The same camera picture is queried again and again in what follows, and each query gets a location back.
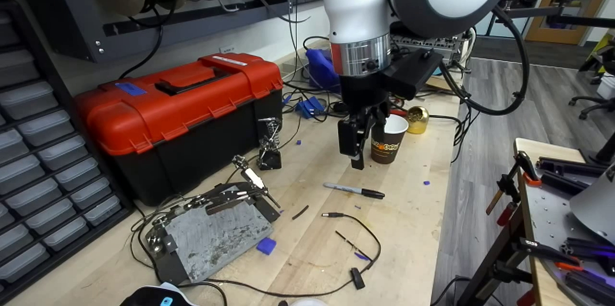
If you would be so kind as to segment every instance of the gold cup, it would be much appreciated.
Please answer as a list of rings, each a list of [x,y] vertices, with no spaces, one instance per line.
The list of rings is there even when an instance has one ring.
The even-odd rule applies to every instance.
[[[413,135],[422,135],[427,129],[429,112],[424,107],[412,107],[408,109],[406,120],[408,121],[408,133],[412,133]]]

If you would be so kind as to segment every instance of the brown paper cup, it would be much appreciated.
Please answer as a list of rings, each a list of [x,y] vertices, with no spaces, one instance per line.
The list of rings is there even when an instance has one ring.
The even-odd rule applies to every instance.
[[[408,122],[402,116],[389,116],[384,125],[384,141],[378,142],[372,135],[371,159],[380,164],[393,162],[407,129]]]

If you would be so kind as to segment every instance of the wooden workbench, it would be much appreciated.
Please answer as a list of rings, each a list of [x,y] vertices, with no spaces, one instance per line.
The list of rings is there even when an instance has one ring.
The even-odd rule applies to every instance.
[[[532,162],[538,161],[538,157],[549,157],[551,159],[564,159],[573,162],[585,162],[578,150],[553,146],[517,138],[515,140],[515,151],[525,151]],[[520,183],[519,190],[521,192],[521,202],[527,204],[527,191],[525,183]],[[525,224],[525,235],[530,240],[534,240],[532,220],[529,213],[529,207],[523,209],[523,222]],[[573,306],[574,303],[558,288],[555,280],[549,275],[540,260],[530,257],[532,276],[534,279],[534,293],[536,295],[537,306]]]
[[[426,97],[425,101],[414,100],[409,105],[423,105],[433,114],[457,116],[459,100],[453,96],[434,95]],[[301,120],[294,139],[300,139],[301,144],[293,141],[283,148],[283,168],[257,170],[284,210],[273,224],[271,238],[277,241],[277,247],[270,256],[250,249],[214,277],[247,282],[281,293],[318,293],[337,288],[349,280],[351,267],[362,268],[365,262],[353,254],[334,230],[339,230],[367,254],[376,252],[371,236],[354,221],[320,216],[322,212],[339,211],[360,218],[375,232],[382,243],[382,255],[374,267],[363,274],[365,289],[357,291],[349,285],[319,299],[332,306],[428,305],[455,122],[431,120],[423,135],[407,134],[393,164],[371,161],[368,145],[366,167],[358,171],[338,152],[337,120],[329,118],[325,123]],[[284,116],[281,141],[290,139],[297,123],[297,115]],[[232,166],[224,168],[190,195],[206,192],[224,182],[232,170]],[[330,190],[322,186],[323,182],[372,188],[384,192],[386,198],[374,200]],[[309,205],[309,209],[292,220],[291,217],[305,205]],[[153,271],[130,256],[130,225],[138,218],[135,212],[8,305],[115,306],[137,288],[157,284]],[[137,244],[135,251],[145,260]],[[227,284],[222,288],[231,306],[271,306],[279,302],[279,299],[246,288]],[[195,304],[222,304],[220,296],[211,288],[183,291]]]

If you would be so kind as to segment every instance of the wooden floor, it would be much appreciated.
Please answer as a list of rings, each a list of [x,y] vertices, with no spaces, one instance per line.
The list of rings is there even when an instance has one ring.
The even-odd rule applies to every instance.
[[[530,62],[535,65],[578,69],[593,50],[593,46],[562,45],[526,41]],[[517,44],[512,38],[478,37],[473,57],[503,61],[519,61]]]
[[[464,84],[472,98],[487,107],[503,108],[520,87],[518,63],[473,59],[470,67],[472,74]],[[508,200],[503,197],[491,216],[485,208],[496,192],[496,181],[513,164],[514,138],[597,150],[615,131],[615,114],[594,111],[582,121],[578,112],[590,104],[567,104],[572,96],[595,96],[597,86],[589,85],[589,77],[572,69],[532,66],[529,91],[517,111],[503,117],[481,114],[474,122],[452,168],[432,300],[455,275],[471,277],[498,235],[496,216]],[[465,114],[460,109],[459,118]],[[512,306],[527,290],[527,284],[501,284],[495,295]],[[440,305],[453,304],[453,288],[445,300]],[[496,302],[491,299],[488,305]]]

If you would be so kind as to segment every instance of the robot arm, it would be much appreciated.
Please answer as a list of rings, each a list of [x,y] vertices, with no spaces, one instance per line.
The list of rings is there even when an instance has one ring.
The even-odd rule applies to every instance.
[[[400,21],[416,37],[449,37],[474,26],[499,1],[324,0],[333,67],[350,113],[338,123],[340,152],[351,157],[354,168],[363,168],[369,132],[375,138],[383,134],[389,91],[412,99],[442,60],[424,50],[392,65],[391,23]]]

